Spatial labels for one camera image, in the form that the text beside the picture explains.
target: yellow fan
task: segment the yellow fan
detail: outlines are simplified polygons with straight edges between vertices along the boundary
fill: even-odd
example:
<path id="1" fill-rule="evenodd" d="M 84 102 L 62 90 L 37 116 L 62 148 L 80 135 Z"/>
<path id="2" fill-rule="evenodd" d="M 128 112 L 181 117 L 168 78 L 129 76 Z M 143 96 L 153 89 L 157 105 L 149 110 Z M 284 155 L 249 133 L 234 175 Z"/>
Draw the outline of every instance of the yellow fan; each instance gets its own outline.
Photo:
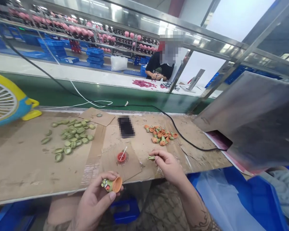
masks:
<path id="1" fill-rule="evenodd" d="M 0 75 L 0 126 L 18 118 L 30 120 L 42 114 L 39 110 L 31 110 L 39 102 L 28 98 L 16 84 Z"/>

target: plastic bag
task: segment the plastic bag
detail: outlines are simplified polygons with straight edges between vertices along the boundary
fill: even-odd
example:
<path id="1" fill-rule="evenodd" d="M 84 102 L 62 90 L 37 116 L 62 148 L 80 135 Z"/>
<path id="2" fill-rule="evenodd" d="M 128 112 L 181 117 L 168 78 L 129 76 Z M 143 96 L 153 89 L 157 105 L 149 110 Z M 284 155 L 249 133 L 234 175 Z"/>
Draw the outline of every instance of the plastic bag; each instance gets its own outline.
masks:
<path id="1" fill-rule="evenodd" d="M 127 58 L 121 56 L 111 56 L 111 70 L 124 71 L 127 69 Z"/>
<path id="2" fill-rule="evenodd" d="M 196 188 L 222 230 L 265 231 L 241 204 L 237 189 L 228 184 L 222 170 L 201 173 Z"/>

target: small figurine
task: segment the small figurine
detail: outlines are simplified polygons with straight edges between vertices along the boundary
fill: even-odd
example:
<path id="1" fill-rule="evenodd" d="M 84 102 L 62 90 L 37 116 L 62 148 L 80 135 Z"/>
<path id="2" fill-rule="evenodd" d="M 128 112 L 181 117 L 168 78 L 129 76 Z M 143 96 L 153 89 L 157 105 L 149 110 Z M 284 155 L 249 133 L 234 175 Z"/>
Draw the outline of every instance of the small figurine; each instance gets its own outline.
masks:
<path id="1" fill-rule="evenodd" d="M 107 192 L 114 191 L 115 193 L 119 192 L 122 186 L 122 178 L 117 177 L 114 181 L 104 179 L 101 186 L 106 189 Z"/>

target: hand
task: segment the hand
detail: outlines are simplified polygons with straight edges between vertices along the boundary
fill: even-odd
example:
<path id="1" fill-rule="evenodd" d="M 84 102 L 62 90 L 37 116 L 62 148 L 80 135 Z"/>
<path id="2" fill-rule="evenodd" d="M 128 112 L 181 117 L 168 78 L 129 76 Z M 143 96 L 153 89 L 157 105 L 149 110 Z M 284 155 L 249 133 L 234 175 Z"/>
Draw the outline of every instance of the hand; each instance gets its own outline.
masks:
<path id="1" fill-rule="evenodd" d="M 119 196 L 115 192 L 107 193 L 101 186 L 103 179 L 115 180 L 119 176 L 115 172 L 101 173 L 89 185 L 79 202 L 76 217 L 72 219 L 68 230 L 72 231 L 91 231 L 95 230 L 102 218 L 104 212 L 111 203 Z"/>
<path id="2" fill-rule="evenodd" d="M 149 156 L 155 156 L 155 162 L 163 171 L 163 174 L 171 184 L 179 187 L 182 182 L 187 180 L 181 166 L 177 163 L 175 157 L 160 149 L 154 149 Z"/>

